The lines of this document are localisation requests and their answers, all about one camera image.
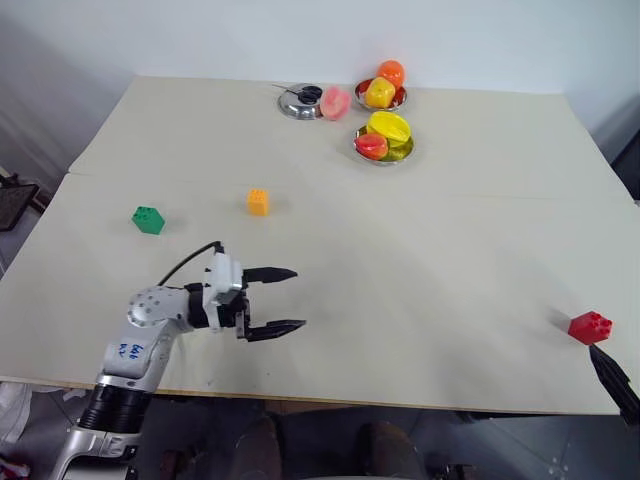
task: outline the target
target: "bowl of fruit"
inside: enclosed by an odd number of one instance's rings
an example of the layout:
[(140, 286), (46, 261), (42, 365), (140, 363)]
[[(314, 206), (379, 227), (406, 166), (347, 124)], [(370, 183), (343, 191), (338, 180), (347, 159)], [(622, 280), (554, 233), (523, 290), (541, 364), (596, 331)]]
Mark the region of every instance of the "bowl of fruit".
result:
[(367, 124), (356, 130), (353, 148), (362, 159), (379, 167), (398, 165), (413, 152), (411, 127), (400, 115), (374, 112)]
[(404, 67), (395, 60), (382, 62), (375, 78), (356, 85), (357, 102), (367, 110), (392, 112), (407, 101), (404, 84)]

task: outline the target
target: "yellow pepper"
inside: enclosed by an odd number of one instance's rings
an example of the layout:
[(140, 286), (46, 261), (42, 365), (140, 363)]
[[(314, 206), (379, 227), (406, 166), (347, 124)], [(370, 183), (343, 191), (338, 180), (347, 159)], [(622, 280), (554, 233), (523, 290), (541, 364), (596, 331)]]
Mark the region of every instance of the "yellow pepper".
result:
[(373, 108), (388, 108), (395, 94), (393, 83), (386, 78), (376, 77), (364, 94), (364, 103)]
[(411, 127), (400, 115), (375, 112), (367, 122), (367, 133), (379, 133), (389, 140), (389, 147), (399, 147), (411, 137)]

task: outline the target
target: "green block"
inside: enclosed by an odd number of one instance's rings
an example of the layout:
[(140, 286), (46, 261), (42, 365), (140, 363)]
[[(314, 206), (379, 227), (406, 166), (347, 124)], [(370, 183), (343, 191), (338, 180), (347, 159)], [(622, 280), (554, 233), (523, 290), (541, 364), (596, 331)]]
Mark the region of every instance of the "green block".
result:
[(138, 207), (131, 220), (144, 233), (158, 235), (164, 227), (164, 218), (152, 207)]

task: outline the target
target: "red lego brick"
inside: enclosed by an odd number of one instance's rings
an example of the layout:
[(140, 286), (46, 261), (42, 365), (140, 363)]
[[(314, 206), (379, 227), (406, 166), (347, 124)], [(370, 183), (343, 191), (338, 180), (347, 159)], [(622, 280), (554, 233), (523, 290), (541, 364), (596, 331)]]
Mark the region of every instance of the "red lego brick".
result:
[(588, 312), (571, 320), (569, 335), (585, 345), (609, 338), (613, 322), (596, 312)]

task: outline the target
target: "plastic fruit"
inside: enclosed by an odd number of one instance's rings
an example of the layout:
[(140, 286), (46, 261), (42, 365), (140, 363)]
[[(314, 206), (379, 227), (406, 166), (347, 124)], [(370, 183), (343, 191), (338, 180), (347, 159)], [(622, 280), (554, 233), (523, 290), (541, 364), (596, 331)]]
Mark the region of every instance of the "plastic fruit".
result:
[(367, 133), (379, 133), (389, 140), (390, 147), (399, 147), (411, 137), (411, 127), (400, 115), (375, 112), (367, 122)]
[(371, 160), (380, 160), (389, 153), (387, 139), (377, 133), (365, 133), (355, 140), (356, 150)]
[(329, 120), (344, 117), (351, 107), (351, 94), (338, 87), (329, 87), (320, 98), (322, 116)]
[(364, 103), (373, 108), (388, 108), (396, 94), (396, 87), (386, 78), (376, 77), (364, 94)]
[(400, 88), (404, 84), (404, 67), (400, 62), (387, 60), (380, 64), (376, 76), (386, 78), (394, 87)]

